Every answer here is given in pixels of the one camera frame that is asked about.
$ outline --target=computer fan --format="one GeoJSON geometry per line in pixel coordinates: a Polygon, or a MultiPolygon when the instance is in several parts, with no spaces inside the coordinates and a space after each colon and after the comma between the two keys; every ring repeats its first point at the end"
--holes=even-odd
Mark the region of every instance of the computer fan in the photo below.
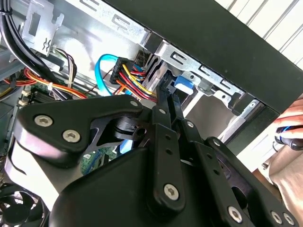
{"type": "Polygon", "coordinates": [[[43,221],[40,198],[15,184],[0,187],[0,227],[39,227],[43,221]]]}

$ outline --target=finger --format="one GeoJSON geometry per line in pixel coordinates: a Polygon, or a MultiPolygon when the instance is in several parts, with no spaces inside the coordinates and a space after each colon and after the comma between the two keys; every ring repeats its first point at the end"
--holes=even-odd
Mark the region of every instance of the finger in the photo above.
{"type": "Polygon", "coordinates": [[[273,125],[277,128],[303,125],[303,115],[279,118],[273,122],[273,125]]]}
{"type": "Polygon", "coordinates": [[[298,116],[303,115],[303,106],[296,106],[296,107],[290,107],[283,114],[281,114],[278,119],[285,118],[285,117],[291,117],[291,116],[298,116]]]}
{"type": "Polygon", "coordinates": [[[282,132],[281,137],[289,139],[303,139],[303,128],[282,132]]]}
{"type": "Polygon", "coordinates": [[[296,106],[300,106],[300,105],[303,106],[303,99],[299,99],[299,100],[294,101],[294,103],[291,104],[290,107],[296,107],[296,106]]]}

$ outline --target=black plastic housing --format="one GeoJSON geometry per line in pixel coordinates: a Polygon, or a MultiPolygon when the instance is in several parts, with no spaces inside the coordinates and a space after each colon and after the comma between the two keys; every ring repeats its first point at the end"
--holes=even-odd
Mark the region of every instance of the black plastic housing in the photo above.
{"type": "Polygon", "coordinates": [[[123,64],[126,65],[127,69],[129,71],[131,71],[133,69],[133,66],[134,66],[134,61],[131,61],[127,58],[118,58],[117,62],[116,62],[116,65],[114,67],[114,70],[113,70],[113,73],[109,79],[110,83],[111,84],[118,84],[116,82],[116,80],[120,77],[119,75],[119,72],[121,72],[123,70],[123,64]]]}

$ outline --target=metal slot cover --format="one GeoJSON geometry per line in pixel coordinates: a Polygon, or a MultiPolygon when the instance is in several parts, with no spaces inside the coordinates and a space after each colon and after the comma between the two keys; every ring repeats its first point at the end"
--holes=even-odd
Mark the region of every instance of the metal slot cover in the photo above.
{"type": "Polygon", "coordinates": [[[26,44],[46,56],[64,19],[64,15],[60,14],[53,23],[53,8],[53,4],[46,0],[31,0],[22,32],[26,44]]]}

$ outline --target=fan blade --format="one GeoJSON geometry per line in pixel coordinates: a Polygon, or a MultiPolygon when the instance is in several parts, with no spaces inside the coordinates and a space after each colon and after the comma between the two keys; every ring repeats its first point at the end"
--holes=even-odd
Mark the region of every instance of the fan blade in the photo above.
{"type": "Polygon", "coordinates": [[[16,204],[16,201],[12,196],[2,197],[0,198],[0,202],[9,204],[10,206],[16,204]]]}
{"type": "Polygon", "coordinates": [[[41,199],[39,199],[36,206],[33,209],[31,209],[31,211],[29,212],[29,216],[27,220],[34,221],[40,219],[42,217],[42,214],[43,214],[43,207],[42,207],[41,199]]]}
{"type": "Polygon", "coordinates": [[[36,221],[26,221],[26,223],[22,224],[21,227],[39,227],[41,222],[42,222],[42,218],[40,218],[39,220],[36,221]]]}
{"type": "Polygon", "coordinates": [[[23,204],[26,205],[27,208],[31,209],[34,204],[33,198],[25,192],[20,192],[20,195],[22,196],[23,204]]]}

